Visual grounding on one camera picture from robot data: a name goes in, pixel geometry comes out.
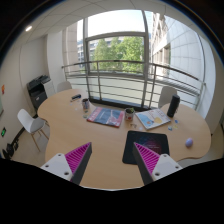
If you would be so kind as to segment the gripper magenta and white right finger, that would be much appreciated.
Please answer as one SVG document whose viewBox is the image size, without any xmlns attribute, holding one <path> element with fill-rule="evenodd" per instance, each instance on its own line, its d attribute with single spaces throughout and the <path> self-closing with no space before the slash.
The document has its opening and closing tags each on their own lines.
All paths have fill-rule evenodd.
<svg viewBox="0 0 224 224">
<path fill-rule="evenodd" d="M 159 155 L 138 143 L 133 144 L 133 155 L 145 185 L 182 169 L 168 154 Z"/>
</svg>

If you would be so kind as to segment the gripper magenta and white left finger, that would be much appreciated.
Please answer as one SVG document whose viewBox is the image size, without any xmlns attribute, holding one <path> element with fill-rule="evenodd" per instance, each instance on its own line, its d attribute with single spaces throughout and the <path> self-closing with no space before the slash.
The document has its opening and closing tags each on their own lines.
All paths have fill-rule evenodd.
<svg viewBox="0 0 224 224">
<path fill-rule="evenodd" d="M 92 154 L 92 144 L 86 143 L 67 154 L 57 153 L 41 168 L 79 185 Z"/>
</svg>

